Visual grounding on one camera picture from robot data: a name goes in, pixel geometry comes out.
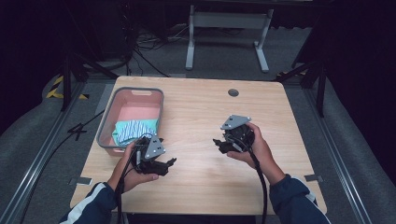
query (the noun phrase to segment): metal rail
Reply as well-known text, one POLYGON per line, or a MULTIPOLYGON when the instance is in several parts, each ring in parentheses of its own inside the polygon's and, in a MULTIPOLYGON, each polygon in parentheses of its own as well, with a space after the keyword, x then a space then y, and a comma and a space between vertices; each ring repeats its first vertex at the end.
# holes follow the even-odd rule
POLYGON ((329 149, 329 155, 330 158, 332 159, 332 164, 334 165, 335 171, 337 172, 338 177, 341 180, 341 184, 343 185, 344 191, 346 192, 346 196, 348 197, 348 200, 350 202, 350 205, 352 206, 353 212, 355 213, 357 220, 361 224, 372 223, 364 207, 364 204, 361 200, 361 196, 359 195, 355 187, 353 179, 350 176, 346 165, 344 164, 344 161, 341 157, 338 147, 334 143, 334 140, 332 139, 332 135, 326 124, 326 121, 325 119, 320 117, 318 111, 316 110, 316 99, 314 93, 311 90, 304 90, 304 95, 307 98, 311 106, 311 109, 315 114, 318 125, 326 139, 326 143, 329 149))
POLYGON ((47 136, 46 140, 39 149, 37 155, 35 156, 35 160, 33 161, 30 168, 27 170, 25 176, 22 179, 22 182, 20 183, 20 186, 14 193, 11 201, 8 203, 5 212, 0 217, 0 224, 14 223, 17 214, 20 212, 22 206, 25 204, 27 197, 33 190, 35 182, 38 181, 38 175, 40 174, 41 170, 45 168, 44 165, 46 163, 46 160, 50 158, 50 154, 52 153, 59 132, 62 129, 74 103, 78 99, 79 95, 82 93, 84 86, 85 84, 82 82, 76 83, 70 105, 66 108, 64 112, 61 112, 58 118, 55 120, 51 130, 49 131, 49 135, 47 136))

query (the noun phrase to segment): metal mounting plate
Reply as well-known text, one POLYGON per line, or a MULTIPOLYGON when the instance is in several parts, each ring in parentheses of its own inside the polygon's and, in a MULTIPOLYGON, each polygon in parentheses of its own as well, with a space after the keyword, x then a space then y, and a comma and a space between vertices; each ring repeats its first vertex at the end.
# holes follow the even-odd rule
POLYGON ((231 115, 220 127, 222 130, 231 130, 251 121, 250 117, 243 117, 238 115, 231 115))
POLYGON ((165 153, 165 148, 163 148, 163 144, 157 135, 152 135, 151 140, 148 145, 148 150, 146 151, 146 155, 142 159, 143 161, 148 161, 151 158, 158 157, 165 153))

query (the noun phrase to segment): gray carpet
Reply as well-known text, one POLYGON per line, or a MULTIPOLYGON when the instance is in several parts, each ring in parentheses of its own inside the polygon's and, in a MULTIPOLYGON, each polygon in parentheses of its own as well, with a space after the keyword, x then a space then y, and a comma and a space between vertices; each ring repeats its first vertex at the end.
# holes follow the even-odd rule
MULTIPOLYGON (((290 65, 308 34, 309 29, 270 30, 264 44, 264 53, 270 67, 268 74, 261 72, 252 47, 252 41, 258 36, 255 31, 228 35, 215 30, 203 30, 196 36, 195 60, 191 71, 184 69, 188 44, 185 39, 142 53, 158 69, 175 77, 271 80, 279 72, 290 70, 290 65)), ((158 76, 158 72, 138 55, 134 55, 129 65, 134 76, 158 76)), ((125 76, 126 68, 113 72, 125 76)), ((329 149, 314 117, 315 111, 310 108, 304 91, 292 85, 294 81, 298 81, 298 78, 289 80, 285 89, 315 173, 324 179, 319 185, 328 207, 327 216, 332 223, 358 223, 331 162, 329 149)), ((102 75, 91 75, 83 90, 90 98, 78 100, 73 106, 55 146, 66 138, 68 129, 87 122, 106 106, 112 82, 114 81, 106 80, 102 75)), ((52 82, 43 90, 43 95, 51 85, 52 82)), ((61 99, 44 99, 41 105, 17 120, 0 137, 0 180, 6 183, 0 187, 0 211, 6 209, 61 107, 61 99)), ((373 223, 393 223, 396 220, 396 205, 392 199, 396 198, 396 189, 338 101, 329 82, 324 114, 371 220, 373 223)), ((101 117, 85 126, 87 132, 78 141, 73 136, 54 154, 37 184, 24 223, 56 223, 69 209, 75 186, 68 185, 68 182, 79 176, 100 119, 101 117)), ((269 217, 267 223, 279 221, 276 217, 269 217)))

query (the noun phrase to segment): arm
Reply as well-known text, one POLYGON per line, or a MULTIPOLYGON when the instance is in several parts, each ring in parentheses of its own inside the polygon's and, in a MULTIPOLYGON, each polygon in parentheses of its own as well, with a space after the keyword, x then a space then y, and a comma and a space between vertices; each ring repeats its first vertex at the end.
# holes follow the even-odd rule
MULTIPOLYGON (((127 171, 132 169, 131 164, 127 164, 133 151, 134 143, 131 143, 124 152, 124 155, 114 168, 113 174, 105 183, 96 184, 87 197, 65 214, 60 223, 110 223, 111 211, 117 207, 115 199, 115 189, 119 183, 122 171, 128 165, 127 171)), ((158 175, 138 174, 131 170, 124 177, 124 192, 127 192, 138 184, 146 183, 158 179, 158 175)))
MULTIPOLYGON (((270 200, 281 223, 330 223, 316 206, 315 195, 308 187, 300 180, 285 175, 276 164, 260 128, 252 123, 247 126, 254 132, 253 153, 270 183, 270 200)), ((253 169, 255 167, 248 152, 230 151, 227 156, 244 161, 253 169)))

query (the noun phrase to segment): metal frame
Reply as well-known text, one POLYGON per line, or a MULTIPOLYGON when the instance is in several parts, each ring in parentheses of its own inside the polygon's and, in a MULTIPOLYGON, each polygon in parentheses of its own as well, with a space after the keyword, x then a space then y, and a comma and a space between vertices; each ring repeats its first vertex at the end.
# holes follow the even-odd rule
POLYGON ((242 13, 217 13, 217 12, 195 12, 195 7, 190 6, 190 38, 187 48, 186 69, 192 70, 194 59, 194 28, 195 27, 224 27, 224 28, 244 28, 261 29, 262 34, 258 41, 254 42, 260 67, 264 73, 269 72, 267 61, 265 60, 262 46, 268 33, 271 23, 273 9, 269 9, 267 14, 242 14, 242 13))

